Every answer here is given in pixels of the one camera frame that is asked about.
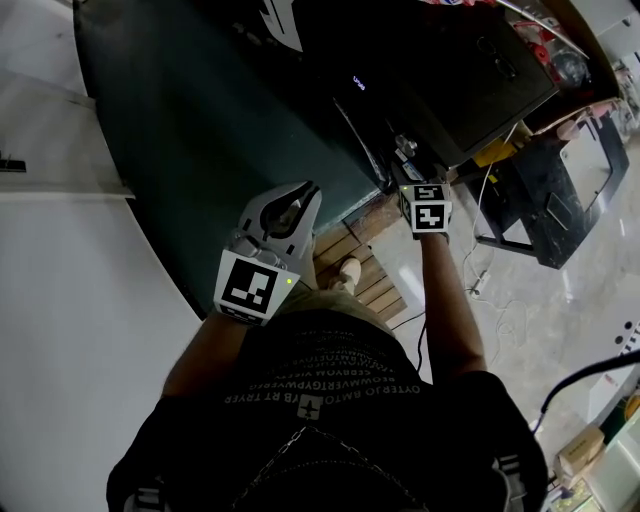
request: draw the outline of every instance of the tiled floor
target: tiled floor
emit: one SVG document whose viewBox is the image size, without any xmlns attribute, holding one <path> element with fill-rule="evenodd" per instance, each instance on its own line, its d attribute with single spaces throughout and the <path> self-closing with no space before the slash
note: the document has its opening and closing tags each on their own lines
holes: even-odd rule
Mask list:
<svg viewBox="0 0 640 512">
<path fill-rule="evenodd" d="M 562 270 L 542 267 L 528 256 L 493 251 L 484 246 L 479 246 L 474 253 L 478 273 L 489 268 L 491 274 L 482 299 L 497 308 L 504 308 L 510 301 L 526 303 L 526 316 L 525 304 L 521 302 L 512 302 L 507 311 L 476 301 L 471 301 L 471 307 L 483 336 L 490 371 L 503 380 L 529 422 L 537 418 L 542 401 L 553 385 L 582 367 L 585 361 L 595 362 L 597 356 L 585 354 L 584 350 L 590 325 L 598 321 L 598 314 L 624 275 L 640 275 L 640 144 L 628 151 L 631 168 L 622 187 L 606 215 Z M 454 190 L 453 201 L 450 247 L 461 278 L 466 274 L 465 288 L 469 288 L 476 278 L 469 263 L 464 272 L 462 264 L 471 248 L 476 204 L 466 190 L 460 188 Z M 489 233 L 482 216 L 476 233 Z M 522 236 L 526 237 L 523 231 L 514 233 L 511 239 Z M 383 231 L 370 245 L 408 306 L 389 322 L 393 328 L 423 311 L 420 246 L 412 240 L 403 220 Z M 396 331 L 414 363 L 423 322 L 422 316 Z M 423 345 L 425 363 L 421 375 L 430 381 L 426 343 Z M 584 426 L 582 418 L 568 403 L 568 396 L 563 399 L 561 394 L 554 400 L 539 435 L 547 458 Z"/>
</svg>

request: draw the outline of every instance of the cardboard box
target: cardboard box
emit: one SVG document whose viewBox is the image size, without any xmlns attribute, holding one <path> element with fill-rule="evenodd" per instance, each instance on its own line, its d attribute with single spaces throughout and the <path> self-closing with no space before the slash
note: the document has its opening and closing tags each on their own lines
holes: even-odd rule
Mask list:
<svg viewBox="0 0 640 512">
<path fill-rule="evenodd" d="M 602 431 L 595 425 L 587 426 L 556 455 L 554 469 L 562 485 L 571 488 L 596 464 L 604 448 Z"/>
<path fill-rule="evenodd" d="M 550 130 L 577 113 L 621 97 L 609 59 L 589 25 L 570 0 L 541 0 L 551 10 L 569 38 L 589 56 L 587 65 L 593 92 L 589 94 L 556 94 L 525 119 L 534 135 Z"/>
</svg>

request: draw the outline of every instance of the wire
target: wire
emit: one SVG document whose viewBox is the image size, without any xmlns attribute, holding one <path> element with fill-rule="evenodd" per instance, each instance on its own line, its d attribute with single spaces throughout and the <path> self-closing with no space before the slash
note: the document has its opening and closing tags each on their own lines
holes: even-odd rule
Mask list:
<svg viewBox="0 0 640 512">
<path fill-rule="evenodd" d="M 476 245 L 474 245 L 474 241 L 475 241 L 476 224 L 478 223 L 478 217 L 480 216 L 480 205 L 482 204 L 482 197 L 484 196 L 484 189 L 487 185 L 487 180 L 489 179 L 489 175 L 491 174 L 491 169 L 493 169 L 493 164 L 495 164 L 496 160 L 500 157 L 500 153 L 502 153 L 502 149 L 507 145 L 507 143 L 509 142 L 509 139 L 511 139 L 511 136 L 513 135 L 513 132 L 516 131 L 517 126 L 518 126 L 518 123 L 514 124 L 513 128 L 511 128 L 509 135 L 507 135 L 507 138 L 504 139 L 502 146 L 500 146 L 500 149 L 498 150 L 498 154 L 489 165 L 489 169 L 487 169 L 487 173 L 484 175 L 484 179 L 482 180 L 482 188 L 480 189 L 480 195 L 478 196 L 478 209 L 476 210 L 476 216 L 473 219 L 473 226 L 471 227 L 471 244 L 469 244 L 471 247 L 471 251 L 469 252 L 469 255 L 468 255 L 471 257 L 471 260 L 470 260 L 471 270 L 473 270 L 473 273 L 476 275 L 478 280 L 480 279 L 480 276 L 478 275 L 478 271 L 476 270 L 476 267 L 473 264 L 473 251 L 475 251 L 476 247 L 478 246 L 477 243 Z"/>
<path fill-rule="evenodd" d="M 426 311 L 423 311 L 422 313 L 420 313 L 419 315 L 413 316 L 411 318 L 409 318 L 409 320 L 405 320 L 404 322 L 396 325 L 393 329 L 391 329 L 392 331 L 395 331 L 396 329 L 399 329 L 400 327 L 402 327 L 404 324 L 408 324 L 409 322 L 411 322 L 412 320 L 415 320 L 416 318 L 420 318 L 422 315 L 424 315 L 426 313 Z"/>
<path fill-rule="evenodd" d="M 467 285 L 467 260 L 469 259 L 469 257 L 473 254 L 473 252 L 476 250 L 476 248 L 478 247 L 478 242 L 475 242 L 475 245 L 473 246 L 473 249 L 467 253 L 467 255 L 464 257 L 464 260 L 462 260 L 462 284 L 465 286 L 465 288 L 468 286 Z M 487 268 L 485 270 L 485 272 L 489 272 L 489 270 L 491 270 L 491 266 L 493 265 L 493 260 L 495 259 L 496 256 L 496 250 L 491 248 L 491 261 L 489 261 L 489 265 L 487 265 Z M 471 291 L 473 290 L 473 288 L 468 288 L 465 289 L 465 291 Z"/>
<path fill-rule="evenodd" d="M 491 306 L 493 309 L 495 309 L 498 313 L 500 313 L 500 316 L 498 317 L 498 320 L 496 321 L 496 338 L 498 340 L 498 350 L 496 350 L 495 355 L 493 356 L 493 358 L 491 359 L 491 362 L 489 363 L 489 367 L 493 366 L 493 364 L 496 362 L 496 360 L 498 359 L 498 356 L 500 355 L 500 352 L 502 351 L 502 347 L 501 347 L 501 336 L 508 336 L 509 334 L 513 334 L 516 338 L 516 340 L 518 339 L 518 336 L 515 334 L 516 329 L 513 325 L 511 325 L 510 323 L 504 322 L 504 323 L 500 323 L 500 320 L 502 320 L 502 317 L 505 315 L 505 313 L 509 310 L 509 307 L 511 306 L 511 304 L 522 304 L 524 306 L 524 341 L 523 341 L 523 345 L 526 345 L 527 343 L 527 330 L 529 328 L 529 307 L 527 306 L 527 304 L 521 300 L 517 300 L 517 299 L 511 299 L 509 302 L 507 302 L 507 305 L 503 308 L 499 308 L 497 307 L 495 304 L 493 304 L 492 302 L 489 302 L 488 300 L 482 300 L 482 299 L 475 299 L 473 298 L 473 296 L 471 297 L 471 300 L 475 301 L 475 302 L 480 302 L 481 304 L 489 304 L 489 306 Z M 508 331 L 502 331 L 501 329 L 503 327 L 508 327 L 509 330 Z"/>
<path fill-rule="evenodd" d="M 600 361 L 599 363 L 592 364 L 590 366 L 586 366 L 582 370 L 575 372 L 572 375 L 569 375 L 566 379 L 561 380 L 556 386 L 551 390 L 551 392 L 545 398 L 542 407 L 540 408 L 540 417 L 538 418 L 538 423 L 533 429 L 533 435 L 538 432 L 540 425 L 542 424 L 542 420 L 544 420 L 547 410 L 549 409 L 549 405 L 551 404 L 551 400 L 560 393 L 564 388 L 570 386 L 582 380 L 586 377 L 594 375 L 596 373 L 604 373 L 611 370 L 617 370 L 618 368 L 623 368 L 625 366 L 631 366 L 632 364 L 640 363 L 640 350 L 634 350 L 630 354 L 625 354 L 623 356 L 612 357 L 611 359 L 607 359 L 605 361 Z"/>
<path fill-rule="evenodd" d="M 420 338 L 418 338 L 418 373 L 420 373 L 420 368 L 422 368 L 422 338 L 424 337 L 426 331 L 427 321 L 425 320 L 422 331 L 420 331 Z"/>
<path fill-rule="evenodd" d="M 507 510 L 509 510 L 509 503 L 511 502 L 511 486 L 509 485 L 509 479 L 507 478 L 507 475 L 505 475 L 504 472 L 500 469 L 500 467 L 492 467 L 491 469 L 493 469 L 498 475 L 500 475 L 502 477 L 502 480 L 504 481 L 505 498 L 502 510 L 503 512 L 507 512 Z"/>
</svg>

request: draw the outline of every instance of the white panel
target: white panel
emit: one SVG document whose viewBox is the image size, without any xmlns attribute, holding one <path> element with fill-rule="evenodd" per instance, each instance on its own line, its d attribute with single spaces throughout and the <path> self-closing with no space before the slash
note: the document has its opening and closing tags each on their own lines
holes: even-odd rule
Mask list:
<svg viewBox="0 0 640 512">
<path fill-rule="evenodd" d="M 270 0 L 264 2 L 269 15 L 265 16 L 263 13 L 261 15 L 273 37 L 289 48 L 301 52 L 302 45 L 293 17 L 292 3 L 293 0 Z"/>
<path fill-rule="evenodd" d="M 95 111 L 76 97 L 0 70 L 0 150 L 27 165 L 27 173 L 0 173 L 0 188 L 122 185 Z"/>
<path fill-rule="evenodd" d="M 0 68 L 86 95 L 73 10 L 55 0 L 0 0 Z"/>
<path fill-rule="evenodd" d="M 587 211 L 611 176 L 611 166 L 591 120 L 580 129 L 580 137 L 569 142 L 560 157 Z"/>
<path fill-rule="evenodd" d="M 635 12 L 629 0 L 572 0 L 596 36 Z"/>
<path fill-rule="evenodd" d="M 0 502 L 107 510 L 200 322 L 126 203 L 0 203 Z"/>
<path fill-rule="evenodd" d="M 603 307 L 600 315 L 584 323 L 580 343 L 566 349 L 562 365 L 576 371 L 595 362 L 609 359 L 621 351 L 635 350 L 640 343 L 636 328 L 640 320 L 640 277 L 626 274 L 616 294 Z M 622 342 L 616 344 L 616 338 Z M 605 375 L 592 376 L 563 393 L 567 403 L 589 423 L 593 421 L 629 378 L 633 367 L 622 368 Z"/>
<path fill-rule="evenodd" d="M 626 21 L 628 26 L 620 22 L 598 36 L 598 41 L 611 61 L 640 50 L 640 14 L 634 12 Z"/>
<path fill-rule="evenodd" d="M 638 471 L 618 444 L 607 450 L 585 480 L 604 510 L 611 512 L 625 510 L 640 489 Z"/>
</svg>

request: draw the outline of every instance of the wooden floor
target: wooden floor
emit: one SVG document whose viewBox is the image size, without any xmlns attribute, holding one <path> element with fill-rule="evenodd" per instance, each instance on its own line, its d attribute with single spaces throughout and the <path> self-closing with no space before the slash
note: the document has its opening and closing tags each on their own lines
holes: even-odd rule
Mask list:
<svg viewBox="0 0 640 512">
<path fill-rule="evenodd" d="M 362 264 L 356 297 L 387 322 L 407 307 L 391 279 L 373 256 L 368 241 L 400 218 L 397 198 L 379 196 L 316 239 L 313 263 L 324 289 L 348 258 Z"/>
</svg>

